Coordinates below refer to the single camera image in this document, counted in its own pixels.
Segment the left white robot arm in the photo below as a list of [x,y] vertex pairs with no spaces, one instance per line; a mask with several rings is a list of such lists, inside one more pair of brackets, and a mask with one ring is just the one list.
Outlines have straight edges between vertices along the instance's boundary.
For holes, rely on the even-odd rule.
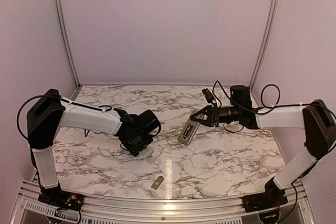
[[27,111],[27,140],[45,196],[54,205],[66,202],[66,193],[59,189],[52,146],[59,132],[93,131],[117,138],[128,153],[138,156],[161,131],[161,123],[151,110],[131,114],[112,106],[80,103],[50,89],[37,95],[36,103]]

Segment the grey remote control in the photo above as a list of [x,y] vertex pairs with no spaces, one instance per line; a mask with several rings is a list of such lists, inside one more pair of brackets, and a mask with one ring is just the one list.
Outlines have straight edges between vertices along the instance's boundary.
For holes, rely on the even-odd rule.
[[200,126],[200,123],[191,120],[191,116],[190,116],[187,119],[186,123],[184,124],[182,131],[177,137],[177,140],[184,145],[189,145],[192,139],[194,138],[199,126]]

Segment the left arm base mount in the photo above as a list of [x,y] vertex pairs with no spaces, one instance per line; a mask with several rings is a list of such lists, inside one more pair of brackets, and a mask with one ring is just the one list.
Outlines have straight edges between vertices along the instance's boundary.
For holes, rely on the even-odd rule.
[[54,191],[40,193],[38,201],[46,203],[60,209],[70,209],[80,211],[83,203],[84,195],[79,193],[71,193],[69,191]]

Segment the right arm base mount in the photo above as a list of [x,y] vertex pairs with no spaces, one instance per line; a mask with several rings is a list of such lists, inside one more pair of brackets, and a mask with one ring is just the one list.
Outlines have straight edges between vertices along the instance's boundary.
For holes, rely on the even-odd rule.
[[243,208],[246,212],[254,212],[279,207],[288,203],[284,190],[279,193],[257,193],[242,197]]

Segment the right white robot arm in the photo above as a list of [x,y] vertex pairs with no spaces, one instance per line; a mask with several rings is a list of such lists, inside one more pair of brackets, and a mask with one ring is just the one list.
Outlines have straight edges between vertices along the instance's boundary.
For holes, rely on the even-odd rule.
[[217,104],[214,91],[203,89],[208,106],[193,113],[191,120],[208,127],[221,123],[238,122],[249,130],[261,128],[298,128],[305,132],[304,146],[294,158],[265,185],[260,203],[271,207],[276,203],[287,186],[298,178],[305,177],[324,156],[335,149],[335,114],[323,100],[311,103],[288,105],[263,105],[253,108],[250,89],[244,85],[229,88],[226,97],[229,106]]

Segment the grey battery cover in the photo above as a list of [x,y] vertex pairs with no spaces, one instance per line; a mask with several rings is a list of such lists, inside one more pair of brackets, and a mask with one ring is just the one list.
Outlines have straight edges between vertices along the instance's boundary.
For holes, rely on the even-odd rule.
[[162,184],[162,182],[164,181],[163,176],[159,176],[151,185],[151,188],[153,188],[154,190],[157,190],[160,185]]

